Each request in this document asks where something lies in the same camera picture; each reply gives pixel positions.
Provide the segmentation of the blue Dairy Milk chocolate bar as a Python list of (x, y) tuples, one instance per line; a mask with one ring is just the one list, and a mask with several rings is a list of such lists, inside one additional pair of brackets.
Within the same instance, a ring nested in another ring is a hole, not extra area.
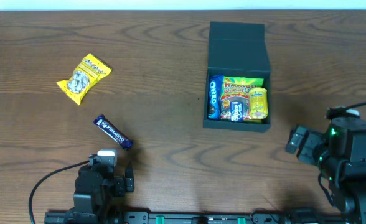
[(99, 115), (93, 124), (106, 133), (112, 140), (117, 142), (124, 150), (128, 150), (133, 146), (132, 140), (124, 135), (119, 129), (108, 121), (103, 114)]

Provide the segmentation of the yellow Mentos bottle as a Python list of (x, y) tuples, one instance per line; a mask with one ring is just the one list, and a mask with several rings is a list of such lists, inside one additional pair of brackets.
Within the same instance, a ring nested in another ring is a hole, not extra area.
[(268, 116), (267, 90), (261, 87), (252, 88), (249, 93), (249, 114), (252, 119), (262, 120)]

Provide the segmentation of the blue Oreo cookie pack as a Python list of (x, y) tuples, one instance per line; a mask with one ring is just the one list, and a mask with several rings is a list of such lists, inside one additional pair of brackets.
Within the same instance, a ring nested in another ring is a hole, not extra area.
[(223, 75), (214, 75), (209, 80), (207, 119), (220, 119), (220, 95)]

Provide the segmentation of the yellow snack bag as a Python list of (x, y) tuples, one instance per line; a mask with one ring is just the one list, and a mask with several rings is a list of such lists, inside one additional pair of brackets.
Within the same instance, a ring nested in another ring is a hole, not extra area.
[(80, 105), (87, 92), (101, 79), (107, 77), (112, 68), (93, 54), (86, 55), (77, 65), (68, 80), (57, 82), (58, 87), (77, 105)]

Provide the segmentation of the small blue candy box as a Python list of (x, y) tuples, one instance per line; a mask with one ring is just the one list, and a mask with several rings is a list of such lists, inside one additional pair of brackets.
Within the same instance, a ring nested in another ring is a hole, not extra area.
[(232, 122), (243, 122), (243, 104), (239, 101), (230, 103), (230, 121)]

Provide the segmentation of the Haribo worms candy bag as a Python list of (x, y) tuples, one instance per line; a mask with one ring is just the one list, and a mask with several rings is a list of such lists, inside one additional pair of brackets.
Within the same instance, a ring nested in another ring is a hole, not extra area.
[(242, 123), (257, 123), (257, 120), (252, 119), (249, 114), (250, 100), (248, 93), (252, 88), (262, 86), (262, 78), (224, 76), (220, 95), (220, 119), (222, 121), (230, 121), (230, 103), (234, 101), (239, 101), (243, 104)]

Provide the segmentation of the dark green box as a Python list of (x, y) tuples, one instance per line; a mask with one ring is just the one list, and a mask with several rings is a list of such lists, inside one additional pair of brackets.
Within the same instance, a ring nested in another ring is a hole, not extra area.
[[(209, 80), (214, 75), (262, 78), (267, 90), (268, 116), (249, 123), (207, 119)], [(264, 24), (212, 21), (209, 27), (208, 65), (205, 79), (203, 126), (214, 129), (263, 133), (271, 126), (271, 67)]]

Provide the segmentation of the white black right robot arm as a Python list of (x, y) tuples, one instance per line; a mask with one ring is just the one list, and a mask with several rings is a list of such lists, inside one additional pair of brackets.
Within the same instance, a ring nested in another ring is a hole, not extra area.
[(348, 222), (366, 223), (365, 120), (334, 118), (324, 133), (296, 126), (285, 150), (319, 169), (329, 183), (325, 195)]

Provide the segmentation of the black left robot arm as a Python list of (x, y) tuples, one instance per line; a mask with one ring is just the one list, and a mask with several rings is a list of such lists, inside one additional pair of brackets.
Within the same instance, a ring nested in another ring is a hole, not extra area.
[(115, 167), (115, 156), (90, 155), (88, 164), (78, 171), (74, 207), (66, 212), (63, 223), (123, 223), (116, 199), (134, 191), (134, 172), (131, 162), (124, 175), (116, 175)]

